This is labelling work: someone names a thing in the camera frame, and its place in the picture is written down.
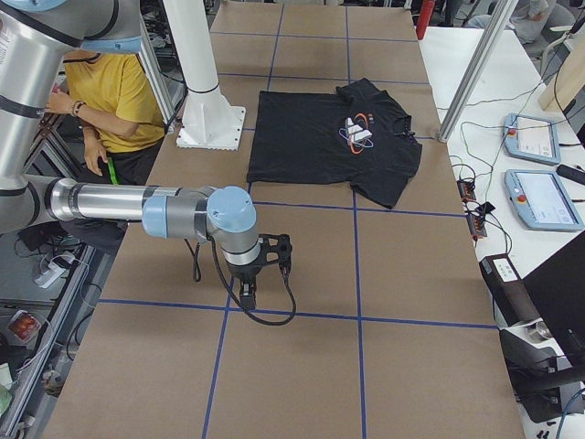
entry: seated person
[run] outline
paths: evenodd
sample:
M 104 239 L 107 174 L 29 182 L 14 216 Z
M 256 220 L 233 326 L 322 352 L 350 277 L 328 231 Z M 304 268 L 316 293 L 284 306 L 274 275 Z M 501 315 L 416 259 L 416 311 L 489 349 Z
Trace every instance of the seated person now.
M 144 185 L 165 137 L 156 98 L 136 55 L 75 50 L 63 64 L 69 94 L 51 93 L 47 111 L 80 119 L 87 169 L 80 182 Z M 108 162 L 113 165 L 111 176 Z M 115 254 L 125 223 L 74 219 L 64 230 L 108 254 Z
M 534 42 L 556 3 L 557 0 L 519 0 L 507 28 L 514 30 L 520 43 Z M 474 16 L 465 27 L 485 29 L 491 18 L 489 15 Z

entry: black t-shirt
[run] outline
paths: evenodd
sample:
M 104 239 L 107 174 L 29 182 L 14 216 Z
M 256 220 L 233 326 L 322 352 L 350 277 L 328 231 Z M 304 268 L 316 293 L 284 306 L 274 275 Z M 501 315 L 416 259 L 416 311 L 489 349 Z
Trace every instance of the black t-shirt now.
M 410 116 L 363 79 L 337 94 L 261 91 L 247 179 L 351 188 L 392 209 L 420 163 Z M 347 118 L 371 132 L 351 143 Z

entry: blue and white device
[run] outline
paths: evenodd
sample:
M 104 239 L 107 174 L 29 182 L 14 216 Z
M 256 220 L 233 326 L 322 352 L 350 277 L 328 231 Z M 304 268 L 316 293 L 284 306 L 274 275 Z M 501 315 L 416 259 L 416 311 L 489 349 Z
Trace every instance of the blue and white device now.
M 554 172 L 508 169 L 505 186 L 518 217 L 529 229 L 585 229 L 585 223 Z
M 508 114 L 504 122 L 504 145 L 512 157 L 552 166 L 560 163 L 557 126 L 547 119 Z

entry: red pole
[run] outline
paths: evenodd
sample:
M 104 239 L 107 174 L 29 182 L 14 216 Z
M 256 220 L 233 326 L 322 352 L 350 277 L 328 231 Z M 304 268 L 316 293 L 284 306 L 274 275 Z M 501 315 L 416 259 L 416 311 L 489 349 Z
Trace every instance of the red pole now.
M 431 21 L 432 11 L 435 8 L 435 0 L 424 0 L 420 8 L 420 16 L 417 21 L 417 38 L 423 39 L 424 33 L 427 31 L 429 22 Z

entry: white table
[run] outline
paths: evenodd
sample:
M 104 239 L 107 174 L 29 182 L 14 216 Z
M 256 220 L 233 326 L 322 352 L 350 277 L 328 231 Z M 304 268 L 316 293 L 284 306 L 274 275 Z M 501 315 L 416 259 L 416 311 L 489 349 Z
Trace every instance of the white table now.
M 430 27 L 427 29 L 425 38 L 420 42 L 441 120 L 446 113 L 445 110 L 441 109 L 449 107 L 482 32 L 478 29 Z M 463 123 L 464 136 L 469 145 L 469 151 L 488 163 L 495 161 L 491 184 L 489 184 L 488 177 L 478 178 L 475 193 L 481 202 L 487 199 L 496 207 L 495 216 L 513 240 L 510 259 L 523 277 L 572 240 L 576 233 L 534 231 L 524 227 L 508 199 L 504 185 L 504 172 L 510 168 L 552 170 L 554 167 L 513 158 L 507 155 L 504 149 L 498 154 L 498 149 L 502 144 L 502 129 L 480 128 L 465 124 L 465 122 L 479 123 L 485 126 L 501 126 L 505 117 L 511 112 L 563 121 L 564 117 L 561 113 L 543 112 L 540 109 L 537 99 L 545 89 L 545 85 L 538 86 L 539 82 L 540 76 L 516 36 L 512 31 L 505 31 L 494 53 L 487 61 L 469 103 L 515 98 L 520 93 L 536 88 L 535 92 L 513 101 L 467 106 L 448 141 L 450 155 L 460 157 L 477 174 L 489 171 L 487 165 L 482 164 L 467 153 L 461 136 Z M 559 123 L 557 128 L 560 143 L 576 144 L 579 142 L 567 122 Z M 562 147 L 561 160 L 567 166 L 580 164 L 585 167 L 585 150 L 581 146 Z M 452 162 L 454 164 L 461 163 L 460 159 L 455 157 L 452 157 Z M 455 167 L 454 174 L 458 177 L 462 169 L 460 166 Z M 470 177 L 471 172 L 463 169 L 463 176 Z M 564 178 L 562 181 L 572 198 L 585 198 L 585 186 Z M 585 204 L 577 204 L 577 209 L 580 215 L 585 218 Z M 478 261 L 482 260 L 484 256 L 505 251 L 503 233 L 489 224 L 486 226 L 486 230 L 488 237 L 477 242 Z M 522 407 L 520 407 L 520 411 L 523 413 L 527 438 L 535 437 L 540 430 L 550 429 L 545 423 L 532 423 Z M 561 439 L 582 439 L 584 432 L 585 416 L 570 416 L 563 426 Z M 556 430 L 551 431 L 548 437 L 554 438 L 555 433 Z

